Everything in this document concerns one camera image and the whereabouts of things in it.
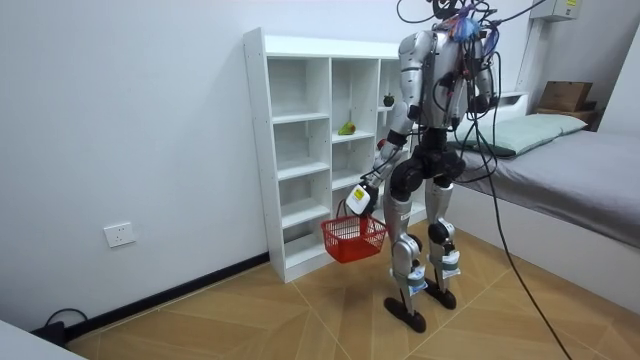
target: red plastic basket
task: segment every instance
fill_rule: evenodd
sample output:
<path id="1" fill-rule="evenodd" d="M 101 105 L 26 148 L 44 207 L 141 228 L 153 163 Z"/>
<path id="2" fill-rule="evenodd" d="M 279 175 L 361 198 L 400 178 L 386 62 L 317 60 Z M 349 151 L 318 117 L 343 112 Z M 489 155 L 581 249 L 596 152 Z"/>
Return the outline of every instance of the red plastic basket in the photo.
<path id="1" fill-rule="evenodd" d="M 321 227 L 324 247 L 342 264 L 379 253 L 387 233 L 386 226 L 372 217 L 339 217 L 324 221 Z"/>

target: white bookshelf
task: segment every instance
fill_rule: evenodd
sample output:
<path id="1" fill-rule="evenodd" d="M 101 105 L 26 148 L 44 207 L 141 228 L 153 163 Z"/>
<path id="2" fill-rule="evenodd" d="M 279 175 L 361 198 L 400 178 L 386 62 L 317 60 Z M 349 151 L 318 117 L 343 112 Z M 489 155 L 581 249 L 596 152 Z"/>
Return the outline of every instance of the white bookshelf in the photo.
<path id="1" fill-rule="evenodd" d="M 320 224 L 370 171 L 386 137 L 392 108 L 382 98 L 399 99 L 398 46 L 256 29 L 244 47 L 269 255 L 289 282 L 333 261 Z M 349 120 L 355 133 L 338 135 Z M 423 203 L 412 223 L 426 218 Z"/>

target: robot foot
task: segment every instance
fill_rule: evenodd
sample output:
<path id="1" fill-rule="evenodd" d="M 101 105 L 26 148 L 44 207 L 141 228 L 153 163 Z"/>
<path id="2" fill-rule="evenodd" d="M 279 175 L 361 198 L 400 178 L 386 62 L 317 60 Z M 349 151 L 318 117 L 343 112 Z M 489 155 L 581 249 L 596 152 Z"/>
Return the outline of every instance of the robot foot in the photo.
<path id="1" fill-rule="evenodd" d="M 438 300 L 438 302 L 442 304 L 442 306 L 444 306 L 449 310 L 453 310 L 456 308 L 458 303 L 456 301 L 455 295 L 453 295 L 451 291 L 447 290 L 445 292 L 442 292 L 440 291 L 440 287 L 438 286 L 438 283 L 436 283 L 435 281 L 431 281 L 427 278 L 425 278 L 424 280 L 427 282 L 427 285 L 428 285 L 427 288 L 424 289 L 424 291 L 426 291 L 427 294 L 431 295 L 431 297 Z"/>
<path id="2" fill-rule="evenodd" d="M 409 325 L 409 327 L 412 328 L 413 331 L 420 334 L 427 331 L 427 321 L 424 319 L 424 317 L 417 311 L 414 312 L 414 314 L 409 314 L 407 308 L 401 301 L 394 298 L 386 298 L 384 299 L 384 307 L 393 316 Z"/>

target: gray pillow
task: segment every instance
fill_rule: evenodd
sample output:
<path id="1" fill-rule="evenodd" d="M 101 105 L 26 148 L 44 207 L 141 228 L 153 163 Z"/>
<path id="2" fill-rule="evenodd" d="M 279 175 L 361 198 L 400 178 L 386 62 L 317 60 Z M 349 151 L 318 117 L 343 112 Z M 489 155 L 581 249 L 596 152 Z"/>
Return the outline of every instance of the gray pillow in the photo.
<path id="1" fill-rule="evenodd" d="M 514 157 L 553 141 L 553 139 L 574 133 L 587 126 L 582 120 L 565 115 L 535 114 L 501 121 L 496 124 L 495 145 L 493 145 L 492 124 L 480 125 L 480 132 L 498 157 Z M 458 141 L 462 143 L 468 129 L 456 132 Z M 460 147 L 458 141 L 449 144 Z M 466 142 L 467 148 L 478 150 L 475 130 Z"/>

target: power socket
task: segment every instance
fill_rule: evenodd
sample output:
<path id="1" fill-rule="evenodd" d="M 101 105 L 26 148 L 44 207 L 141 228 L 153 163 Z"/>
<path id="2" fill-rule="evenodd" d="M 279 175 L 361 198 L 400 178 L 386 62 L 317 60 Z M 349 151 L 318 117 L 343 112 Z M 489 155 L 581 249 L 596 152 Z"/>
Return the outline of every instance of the power socket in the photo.
<path id="1" fill-rule="evenodd" d="M 125 223 L 104 228 L 109 247 L 116 247 L 134 242 L 131 223 Z"/>

